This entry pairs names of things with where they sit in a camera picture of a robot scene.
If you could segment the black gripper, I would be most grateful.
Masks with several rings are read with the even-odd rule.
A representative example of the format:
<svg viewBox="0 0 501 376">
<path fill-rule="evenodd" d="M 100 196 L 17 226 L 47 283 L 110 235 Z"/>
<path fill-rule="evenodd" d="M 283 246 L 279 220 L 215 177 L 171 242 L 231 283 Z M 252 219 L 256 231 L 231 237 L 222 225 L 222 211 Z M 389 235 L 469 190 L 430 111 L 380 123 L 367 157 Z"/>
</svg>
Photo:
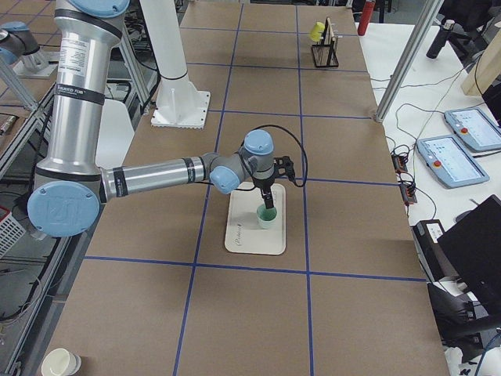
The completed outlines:
<svg viewBox="0 0 501 376">
<path fill-rule="evenodd" d="M 274 208 L 272 185 L 275 182 L 275 172 L 255 172 L 252 175 L 254 185 L 260 189 L 266 209 Z"/>
</svg>

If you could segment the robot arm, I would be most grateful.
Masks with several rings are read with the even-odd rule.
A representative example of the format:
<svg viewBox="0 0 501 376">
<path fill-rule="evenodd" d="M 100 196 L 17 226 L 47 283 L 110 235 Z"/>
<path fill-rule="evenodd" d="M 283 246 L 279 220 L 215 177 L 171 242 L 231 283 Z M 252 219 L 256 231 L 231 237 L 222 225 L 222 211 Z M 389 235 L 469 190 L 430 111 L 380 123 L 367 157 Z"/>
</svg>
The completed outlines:
<svg viewBox="0 0 501 376">
<path fill-rule="evenodd" d="M 32 225 L 52 237 L 77 235 L 112 198 L 203 181 L 227 194 L 251 179 L 265 206 L 272 208 L 277 166 L 272 137 L 261 129 L 249 132 L 228 157 L 208 153 L 136 167 L 98 167 L 110 54 L 124 36 L 127 8 L 126 1 L 56 3 L 62 40 L 53 124 L 48 153 L 36 165 L 35 188 L 27 203 Z"/>
</svg>

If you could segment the spare robot arm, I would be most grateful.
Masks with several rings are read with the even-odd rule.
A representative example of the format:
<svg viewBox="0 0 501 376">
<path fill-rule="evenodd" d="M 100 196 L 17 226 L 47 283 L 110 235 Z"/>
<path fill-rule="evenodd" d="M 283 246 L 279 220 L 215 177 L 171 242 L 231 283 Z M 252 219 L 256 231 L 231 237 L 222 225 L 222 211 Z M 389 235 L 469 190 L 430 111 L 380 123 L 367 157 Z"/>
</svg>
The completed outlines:
<svg viewBox="0 0 501 376">
<path fill-rule="evenodd" d="M 48 78 L 57 68 L 59 52 L 47 52 L 23 22 L 1 25 L 1 61 L 20 78 Z"/>
</svg>

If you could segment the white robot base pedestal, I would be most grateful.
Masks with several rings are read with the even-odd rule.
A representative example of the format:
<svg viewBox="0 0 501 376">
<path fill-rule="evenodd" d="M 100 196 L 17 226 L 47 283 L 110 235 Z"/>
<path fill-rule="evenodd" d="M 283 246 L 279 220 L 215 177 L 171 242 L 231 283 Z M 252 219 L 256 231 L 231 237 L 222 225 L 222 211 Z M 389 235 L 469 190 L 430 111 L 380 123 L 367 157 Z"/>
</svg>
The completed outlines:
<svg viewBox="0 0 501 376">
<path fill-rule="evenodd" d="M 140 2 L 160 75 L 152 125 L 203 128 L 211 94 L 190 81 L 175 3 Z"/>
</svg>

